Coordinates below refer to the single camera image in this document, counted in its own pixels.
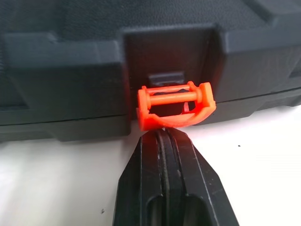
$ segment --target black clamp jaw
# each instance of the black clamp jaw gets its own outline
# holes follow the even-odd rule
[[[113,226],[238,226],[215,171],[177,129],[144,134],[119,179]]]

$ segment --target tool case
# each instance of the tool case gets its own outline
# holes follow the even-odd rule
[[[201,124],[300,105],[301,0],[0,1],[0,141],[128,135],[142,86],[188,81]]]

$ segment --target orange rod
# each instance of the orange rod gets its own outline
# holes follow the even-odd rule
[[[151,105],[164,105],[171,103],[181,103],[187,101],[195,101],[197,99],[196,92],[174,93],[150,97]]]
[[[180,86],[165,86],[165,87],[158,87],[158,88],[150,88],[147,89],[147,92],[150,95],[153,95],[154,93],[168,93],[168,92],[176,92],[181,89],[189,90],[189,85],[180,85]]]

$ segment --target white table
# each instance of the white table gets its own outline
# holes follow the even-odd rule
[[[183,128],[220,176],[241,226],[301,226],[301,106]],[[0,226],[111,226],[139,136],[0,144]]]

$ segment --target orange plastic part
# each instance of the orange plastic part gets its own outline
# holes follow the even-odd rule
[[[154,96],[155,93],[177,92],[185,89],[186,93],[172,93]],[[188,101],[195,102],[195,108],[189,111]],[[150,113],[154,105],[165,105],[185,102],[182,113],[159,117]],[[159,88],[146,88],[138,91],[137,115],[141,130],[159,129],[164,127],[185,127],[200,123],[215,111],[216,105],[213,99],[212,89],[209,82],[195,86],[189,81],[187,85],[168,86]]]

